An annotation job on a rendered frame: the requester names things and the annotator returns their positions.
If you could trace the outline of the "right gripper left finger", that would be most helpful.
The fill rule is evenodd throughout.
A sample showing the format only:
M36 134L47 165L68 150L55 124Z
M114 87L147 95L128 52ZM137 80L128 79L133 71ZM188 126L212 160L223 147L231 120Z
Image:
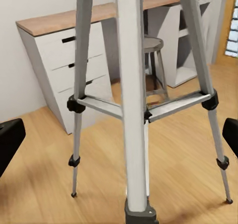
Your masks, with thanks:
M0 178L25 137L22 118L0 123Z

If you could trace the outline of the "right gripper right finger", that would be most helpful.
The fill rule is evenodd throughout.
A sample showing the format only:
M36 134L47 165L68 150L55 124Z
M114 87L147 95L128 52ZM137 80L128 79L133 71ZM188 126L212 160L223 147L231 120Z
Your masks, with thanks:
M224 127L222 136L233 150L235 155L238 158L238 120L233 118L227 118Z

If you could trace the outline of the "camera tripod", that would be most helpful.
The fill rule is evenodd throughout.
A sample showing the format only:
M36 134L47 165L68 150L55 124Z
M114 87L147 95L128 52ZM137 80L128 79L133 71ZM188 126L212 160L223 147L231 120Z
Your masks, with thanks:
M76 195L77 168L80 163L79 147L82 114L86 107L122 120L126 166L126 224L158 224L157 213L150 206L148 125L184 109L202 104L208 111L217 164L221 168L226 201L232 205L223 144L217 120L219 99L212 86L211 71L199 0L180 0L191 43L197 77L202 89L167 102L146 106L146 65L144 52L143 0L116 0L120 104L85 94L93 0L76 2L74 95L68 98L67 108L75 112L73 155L68 162L73 167L72 197Z

